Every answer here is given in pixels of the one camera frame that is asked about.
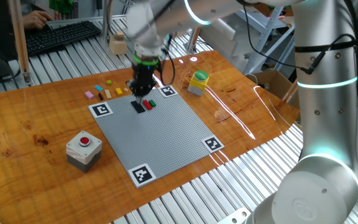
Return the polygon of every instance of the yellow lego brick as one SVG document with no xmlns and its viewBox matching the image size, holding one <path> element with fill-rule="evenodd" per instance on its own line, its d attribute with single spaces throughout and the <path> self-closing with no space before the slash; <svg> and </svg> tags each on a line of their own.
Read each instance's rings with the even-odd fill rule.
<svg viewBox="0 0 358 224">
<path fill-rule="evenodd" d="M 121 96 L 122 95 L 122 91 L 120 88 L 116 88 L 116 93 L 117 95 Z"/>
<path fill-rule="evenodd" d="M 189 86 L 195 86 L 198 87 L 200 90 L 205 90 L 206 84 L 208 83 L 209 77 L 205 80 L 198 81 L 196 77 L 193 75 L 193 77 L 190 80 Z"/>
<path fill-rule="evenodd" d="M 110 90 L 104 90 L 107 99 L 111 99 L 111 94 L 110 94 Z"/>
</svg>

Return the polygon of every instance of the table surface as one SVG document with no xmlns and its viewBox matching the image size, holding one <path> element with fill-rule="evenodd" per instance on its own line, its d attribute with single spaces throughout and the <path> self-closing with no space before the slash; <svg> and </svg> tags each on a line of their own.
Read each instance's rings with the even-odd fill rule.
<svg viewBox="0 0 358 224">
<path fill-rule="evenodd" d="M 215 51 L 177 58 L 173 86 L 225 148 L 136 189 L 87 109 L 85 92 L 100 85 L 123 89 L 125 68 L 0 93 L 0 221 L 107 223 L 181 186 L 293 124 L 299 111 L 263 90 Z M 187 92 L 194 71 L 210 75 L 202 97 Z M 164 70 L 166 82 L 172 67 Z M 112 86 L 106 86 L 112 80 Z M 67 163 L 65 144 L 81 130 L 103 141 L 88 173 Z"/>
</svg>

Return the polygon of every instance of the green lego brick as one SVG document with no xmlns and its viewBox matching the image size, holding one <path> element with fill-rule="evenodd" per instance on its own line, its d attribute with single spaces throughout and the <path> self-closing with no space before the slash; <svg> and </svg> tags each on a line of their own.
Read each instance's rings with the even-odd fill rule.
<svg viewBox="0 0 358 224">
<path fill-rule="evenodd" d="M 149 100 L 149 103 L 150 103 L 150 105 L 152 105 L 152 107 L 155 107 L 155 106 L 156 106 L 156 104 L 154 103 L 153 100 Z"/>
<path fill-rule="evenodd" d="M 208 74 L 201 70 L 196 71 L 194 74 L 199 80 L 205 80 L 208 78 Z"/>
</svg>

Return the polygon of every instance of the yellow green block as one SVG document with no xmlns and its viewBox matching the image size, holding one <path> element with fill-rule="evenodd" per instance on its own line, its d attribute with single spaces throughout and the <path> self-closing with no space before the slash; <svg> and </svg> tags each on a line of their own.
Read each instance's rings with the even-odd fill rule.
<svg viewBox="0 0 358 224">
<path fill-rule="evenodd" d="M 122 91 L 120 88 L 116 88 L 116 93 L 117 95 L 121 96 L 122 95 Z"/>
</svg>

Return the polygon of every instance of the blue lego brick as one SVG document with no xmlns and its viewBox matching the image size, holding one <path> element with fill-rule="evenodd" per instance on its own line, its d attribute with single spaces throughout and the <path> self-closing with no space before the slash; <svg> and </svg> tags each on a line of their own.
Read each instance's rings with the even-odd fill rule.
<svg viewBox="0 0 358 224">
<path fill-rule="evenodd" d="M 103 88 L 101 88 L 101 87 L 98 86 L 98 85 L 94 86 L 94 88 L 97 89 L 98 91 L 102 91 L 102 90 L 103 90 Z"/>
</svg>

